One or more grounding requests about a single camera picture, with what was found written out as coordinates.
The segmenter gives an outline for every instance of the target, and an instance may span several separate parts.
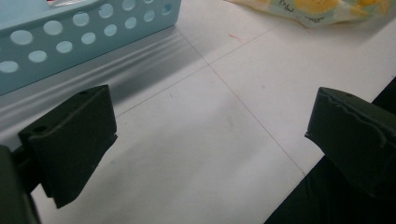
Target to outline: white table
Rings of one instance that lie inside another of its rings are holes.
[[[0,143],[74,93],[109,84],[119,139],[44,224],[263,223],[322,157],[304,138],[318,87],[372,101],[396,75],[396,20],[307,30],[222,0],[175,27],[0,97]]]

